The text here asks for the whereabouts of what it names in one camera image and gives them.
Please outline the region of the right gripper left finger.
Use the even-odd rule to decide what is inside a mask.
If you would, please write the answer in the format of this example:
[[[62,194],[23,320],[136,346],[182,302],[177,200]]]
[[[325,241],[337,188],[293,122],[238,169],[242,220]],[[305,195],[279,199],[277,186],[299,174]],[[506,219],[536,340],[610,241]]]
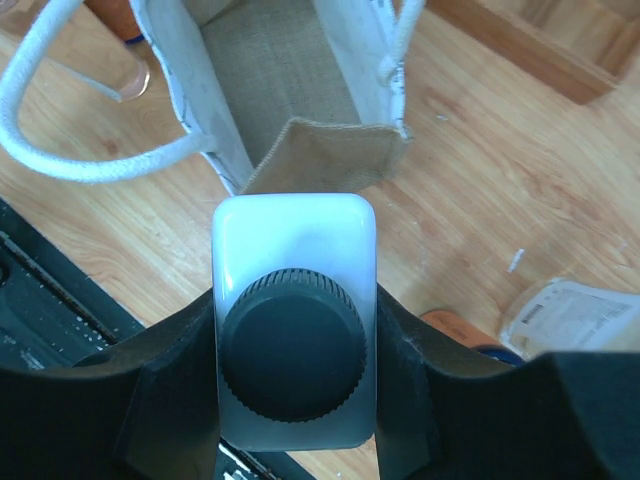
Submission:
[[[211,292],[72,367],[1,370],[4,479],[211,479],[219,440]]]

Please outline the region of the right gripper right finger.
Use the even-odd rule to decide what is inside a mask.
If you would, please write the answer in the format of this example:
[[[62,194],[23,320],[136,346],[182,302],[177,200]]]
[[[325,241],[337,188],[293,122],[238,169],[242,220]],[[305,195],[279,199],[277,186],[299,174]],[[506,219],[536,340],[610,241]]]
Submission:
[[[639,358],[547,353],[512,367],[377,300],[384,479],[635,479]]]

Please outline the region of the blue spray bottle orange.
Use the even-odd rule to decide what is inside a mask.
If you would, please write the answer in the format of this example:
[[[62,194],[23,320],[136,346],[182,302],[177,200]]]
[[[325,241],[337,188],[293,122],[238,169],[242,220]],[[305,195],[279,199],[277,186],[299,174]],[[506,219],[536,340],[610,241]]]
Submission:
[[[424,313],[421,319],[459,344],[486,357],[512,367],[524,364],[524,360],[516,353],[504,347],[495,338],[482,332],[453,311],[444,309],[431,310]]]

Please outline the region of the white bottle grey cap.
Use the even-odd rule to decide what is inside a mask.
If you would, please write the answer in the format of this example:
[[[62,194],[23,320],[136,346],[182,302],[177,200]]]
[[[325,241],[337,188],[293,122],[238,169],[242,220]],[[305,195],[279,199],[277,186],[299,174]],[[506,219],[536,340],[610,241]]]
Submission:
[[[376,417],[376,219],[356,194],[263,194],[212,217],[222,437],[355,448]]]

